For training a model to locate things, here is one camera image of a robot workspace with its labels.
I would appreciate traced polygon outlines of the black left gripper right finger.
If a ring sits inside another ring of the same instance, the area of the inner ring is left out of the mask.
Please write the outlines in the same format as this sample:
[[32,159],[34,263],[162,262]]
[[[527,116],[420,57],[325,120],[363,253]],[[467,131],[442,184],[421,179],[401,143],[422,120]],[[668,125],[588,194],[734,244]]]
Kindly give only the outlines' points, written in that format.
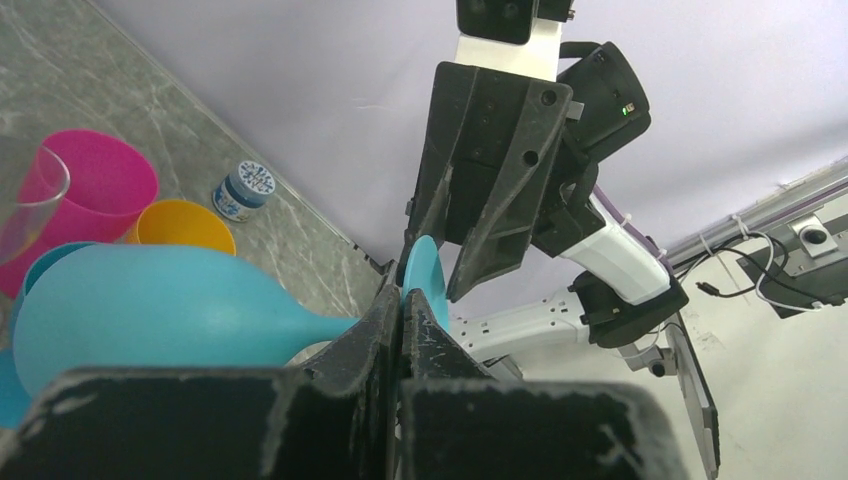
[[401,478],[688,478],[670,421],[645,389],[493,379],[419,289],[405,298],[404,327]]

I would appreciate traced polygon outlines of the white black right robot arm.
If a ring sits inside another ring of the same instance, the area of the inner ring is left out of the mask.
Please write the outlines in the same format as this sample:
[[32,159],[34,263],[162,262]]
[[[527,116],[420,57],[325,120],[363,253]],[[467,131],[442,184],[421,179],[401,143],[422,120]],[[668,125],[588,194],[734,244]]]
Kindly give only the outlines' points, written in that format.
[[635,342],[686,303],[659,249],[597,187],[644,133],[649,101],[613,43],[565,42],[552,80],[444,61],[434,75],[397,279],[432,305],[517,270],[530,248],[582,271],[572,317],[591,343]]

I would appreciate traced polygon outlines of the clear wine glass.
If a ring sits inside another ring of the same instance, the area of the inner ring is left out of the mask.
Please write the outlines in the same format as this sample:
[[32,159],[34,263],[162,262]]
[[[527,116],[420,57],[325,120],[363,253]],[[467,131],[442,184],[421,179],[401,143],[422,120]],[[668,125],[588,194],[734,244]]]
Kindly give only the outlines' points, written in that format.
[[71,184],[62,158],[43,144],[1,137],[1,263],[19,257],[55,214]]

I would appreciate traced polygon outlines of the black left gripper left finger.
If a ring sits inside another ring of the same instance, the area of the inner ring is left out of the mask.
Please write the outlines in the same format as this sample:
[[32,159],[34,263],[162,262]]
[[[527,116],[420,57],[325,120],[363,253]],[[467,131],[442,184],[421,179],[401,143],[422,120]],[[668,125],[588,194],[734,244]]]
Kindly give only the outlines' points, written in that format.
[[302,365],[77,368],[1,449],[5,479],[389,479],[398,288]]

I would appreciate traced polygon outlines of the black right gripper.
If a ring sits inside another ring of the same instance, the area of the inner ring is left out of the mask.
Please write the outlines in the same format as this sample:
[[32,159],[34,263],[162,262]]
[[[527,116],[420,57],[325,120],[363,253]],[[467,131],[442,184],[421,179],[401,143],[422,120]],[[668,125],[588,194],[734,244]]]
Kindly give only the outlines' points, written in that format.
[[423,235],[455,245],[457,302],[602,228],[589,200],[603,140],[603,80],[585,62],[554,81],[444,61],[436,67],[397,280]]

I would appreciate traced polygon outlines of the pink wine glass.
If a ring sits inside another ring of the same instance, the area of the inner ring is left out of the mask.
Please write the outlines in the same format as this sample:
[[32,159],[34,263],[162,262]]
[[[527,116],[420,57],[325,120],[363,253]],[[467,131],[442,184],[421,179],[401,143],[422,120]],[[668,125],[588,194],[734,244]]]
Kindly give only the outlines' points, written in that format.
[[26,272],[46,251],[71,242],[118,240],[159,193],[154,167],[118,138],[70,129],[50,134],[42,145],[68,167],[70,186],[32,245],[1,266],[1,292],[8,297],[18,294]]

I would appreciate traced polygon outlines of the yellow wine glass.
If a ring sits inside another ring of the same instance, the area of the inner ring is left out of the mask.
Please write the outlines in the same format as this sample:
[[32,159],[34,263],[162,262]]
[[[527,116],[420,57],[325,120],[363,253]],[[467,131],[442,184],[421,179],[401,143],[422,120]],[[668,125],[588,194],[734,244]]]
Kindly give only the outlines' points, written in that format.
[[187,245],[237,254],[233,234],[215,213],[181,199],[160,200],[146,207],[125,234],[123,242]]

